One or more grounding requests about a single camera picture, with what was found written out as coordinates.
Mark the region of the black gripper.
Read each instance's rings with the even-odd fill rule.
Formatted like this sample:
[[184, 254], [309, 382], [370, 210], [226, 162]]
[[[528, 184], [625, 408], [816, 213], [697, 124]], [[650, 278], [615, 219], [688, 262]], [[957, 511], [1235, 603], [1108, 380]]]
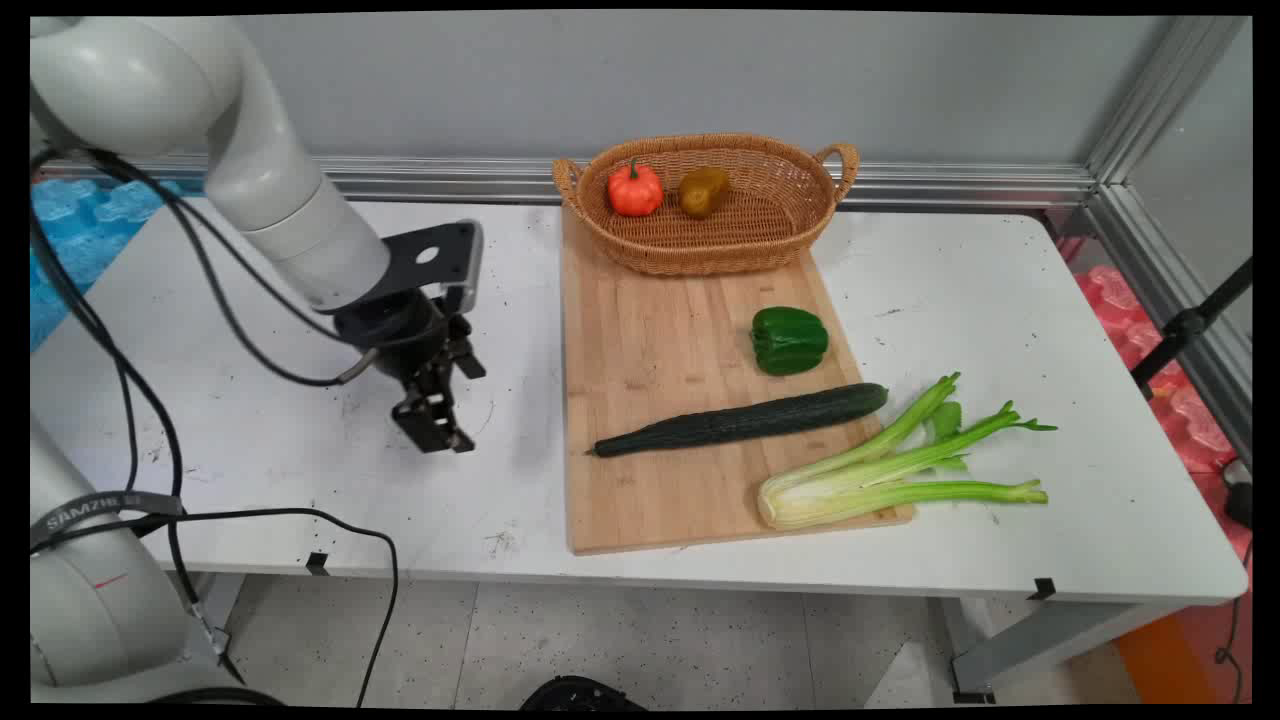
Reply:
[[433, 299], [410, 290], [352, 304], [334, 314], [334, 329], [361, 352], [340, 379], [375, 368], [404, 387], [390, 419], [420, 452], [475, 450], [457, 423], [451, 373], [453, 365], [474, 380], [486, 377], [486, 369], [475, 355], [470, 322], [453, 314], [452, 292]]

